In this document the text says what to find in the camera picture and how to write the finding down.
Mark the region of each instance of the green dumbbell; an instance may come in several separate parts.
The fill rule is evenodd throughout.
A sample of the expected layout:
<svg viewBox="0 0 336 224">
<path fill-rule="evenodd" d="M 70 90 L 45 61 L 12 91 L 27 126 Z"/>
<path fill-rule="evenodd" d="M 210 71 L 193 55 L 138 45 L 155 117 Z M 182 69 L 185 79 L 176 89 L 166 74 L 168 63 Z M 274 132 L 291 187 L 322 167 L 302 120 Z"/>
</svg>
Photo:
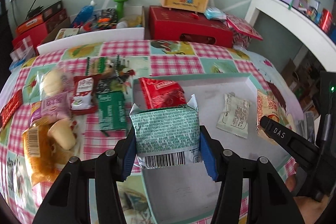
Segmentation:
<svg viewBox="0 0 336 224">
<path fill-rule="evenodd" d="M 114 0 L 117 3 L 118 20 L 124 17 L 124 2 L 128 0 Z"/>
</svg>

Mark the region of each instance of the metal screw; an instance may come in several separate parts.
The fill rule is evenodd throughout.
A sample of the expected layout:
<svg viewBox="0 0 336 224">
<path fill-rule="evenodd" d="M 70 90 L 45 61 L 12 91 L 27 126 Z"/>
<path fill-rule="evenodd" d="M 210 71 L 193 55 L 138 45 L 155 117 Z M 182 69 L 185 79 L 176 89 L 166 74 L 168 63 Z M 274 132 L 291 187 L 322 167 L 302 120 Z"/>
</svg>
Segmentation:
<svg viewBox="0 0 336 224">
<path fill-rule="evenodd" d="M 223 151 L 223 154 L 224 154 L 224 156 L 230 157 L 230 156 L 232 156 L 232 151 L 229 150 L 229 149 L 225 149 L 225 150 Z"/>
<path fill-rule="evenodd" d="M 266 163 L 268 163 L 268 159 L 265 158 L 265 157 L 260 157 L 259 160 L 260 160 L 260 162 L 261 162 L 262 164 L 266 164 Z"/>
<path fill-rule="evenodd" d="M 113 156 L 115 153 L 116 153 L 116 152 L 115 152 L 113 149 L 110 149 L 110 150 L 107 150 L 107 151 L 105 152 L 105 155 L 106 155 L 106 156 Z"/>
<path fill-rule="evenodd" d="M 75 163 L 77 160 L 78 160 L 78 157 L 76 157 L 76 156 L 72 156 L 72 157 L 70 157 L 69 162 L 73 164 L 73 163 Z"/>
</svg>

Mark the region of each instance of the dark green snack box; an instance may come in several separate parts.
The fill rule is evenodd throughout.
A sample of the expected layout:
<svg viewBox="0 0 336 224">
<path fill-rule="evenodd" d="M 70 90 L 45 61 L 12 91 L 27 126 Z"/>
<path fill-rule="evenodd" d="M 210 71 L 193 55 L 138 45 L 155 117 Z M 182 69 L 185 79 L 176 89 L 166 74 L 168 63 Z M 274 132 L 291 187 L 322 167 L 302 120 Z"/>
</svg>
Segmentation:
<svg viewBox="0 0 336 224">
<path fill-rule="evenodd" d="M 122 91 L 98 94 L 99 130 L 127 128 L 125 98 Z"/>
</svg>

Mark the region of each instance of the barcode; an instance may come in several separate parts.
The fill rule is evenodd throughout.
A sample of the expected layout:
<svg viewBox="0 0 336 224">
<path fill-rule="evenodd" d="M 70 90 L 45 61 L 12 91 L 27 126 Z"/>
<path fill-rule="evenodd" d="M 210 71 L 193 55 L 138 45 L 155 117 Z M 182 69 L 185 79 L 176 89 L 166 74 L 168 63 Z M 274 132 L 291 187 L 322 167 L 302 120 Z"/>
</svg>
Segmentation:
<svg viewBox="0 0 336 224">
<path fill-rule="evenodd" d="M 38 127 L 28 130 L 26 137 L 26 146 L 29 157 L 39 158 L 41 156 Z"/>
<path fill-rule="evenodd" d="M 182 165 L 185 164 L 184 152 L 177 152 L 156 156 L 146 156 L 145 164 L 147 168 Z"/>
</svg>

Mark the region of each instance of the human hand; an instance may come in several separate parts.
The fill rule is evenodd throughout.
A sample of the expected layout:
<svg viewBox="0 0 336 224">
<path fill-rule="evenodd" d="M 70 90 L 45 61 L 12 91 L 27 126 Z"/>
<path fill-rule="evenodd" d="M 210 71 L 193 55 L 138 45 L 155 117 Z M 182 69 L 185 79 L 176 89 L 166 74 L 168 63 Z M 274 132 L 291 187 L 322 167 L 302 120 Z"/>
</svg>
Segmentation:
<svg viewBox="0 0 336 224">
<path fill-rule="evenodd" d="M 298 164 L 294 165 L 294 170 L 298 168 Z M 285 181 L 285 185 L 287 186 L 288 190 L 292 192 L 296 186 L 296 179 L 295 174 L 291 175 Z M 323 213 L 324 209 L 328 205 L 328 197 L 325 195 L 322 198 L 321 202 L 317 202 L 312 198 L 308 198 L 306 196 L 296 196 L 294 197 L 294 201 L 297 204 L 300 213 L 303 217 L 305 224 L 314 224 L 318 218 Z"/>
</svg>

